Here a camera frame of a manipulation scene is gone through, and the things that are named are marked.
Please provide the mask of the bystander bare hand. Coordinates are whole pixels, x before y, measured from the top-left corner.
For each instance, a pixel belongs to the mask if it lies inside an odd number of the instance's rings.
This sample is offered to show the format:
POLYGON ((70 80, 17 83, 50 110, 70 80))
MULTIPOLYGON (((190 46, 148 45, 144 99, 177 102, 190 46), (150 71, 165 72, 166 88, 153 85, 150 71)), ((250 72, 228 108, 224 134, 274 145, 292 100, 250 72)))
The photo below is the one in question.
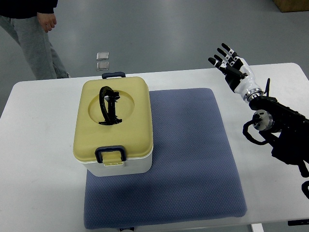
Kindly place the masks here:
POLYGON ((37 13, 37 19, 45 33, 50 32, 57 24, 56 16, 54 13, 37 13))

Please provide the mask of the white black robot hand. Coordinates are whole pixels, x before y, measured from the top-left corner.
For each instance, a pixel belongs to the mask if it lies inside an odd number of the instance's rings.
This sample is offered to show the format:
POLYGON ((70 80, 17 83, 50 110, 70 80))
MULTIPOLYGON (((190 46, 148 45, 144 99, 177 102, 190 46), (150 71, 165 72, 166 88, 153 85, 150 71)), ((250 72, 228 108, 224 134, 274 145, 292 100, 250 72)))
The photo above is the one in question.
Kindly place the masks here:
POLYGON ((262 96, 264 93, 256 84, 255 75, 246 60, 225 43, 221 46, 217 48, 220 56, 214 55, 208 58, 208 61, 225 76, 230 89, 239 94, 246 103, 262 96))

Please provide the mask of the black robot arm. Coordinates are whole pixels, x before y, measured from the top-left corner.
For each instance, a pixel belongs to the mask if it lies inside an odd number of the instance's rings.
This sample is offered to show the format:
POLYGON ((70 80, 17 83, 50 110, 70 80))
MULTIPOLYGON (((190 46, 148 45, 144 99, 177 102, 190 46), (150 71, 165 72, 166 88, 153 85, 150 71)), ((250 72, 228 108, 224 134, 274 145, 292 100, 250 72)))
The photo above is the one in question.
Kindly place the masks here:
POLYGON ((242 133, 254 144, 270 144, 273 157, 285 164, 296 165, 301 176, 308 178, 309 120, 269 96, 269 86, 270 79, 265 92, 249 97, 249 107, 255 113, 243 125, 242 133))

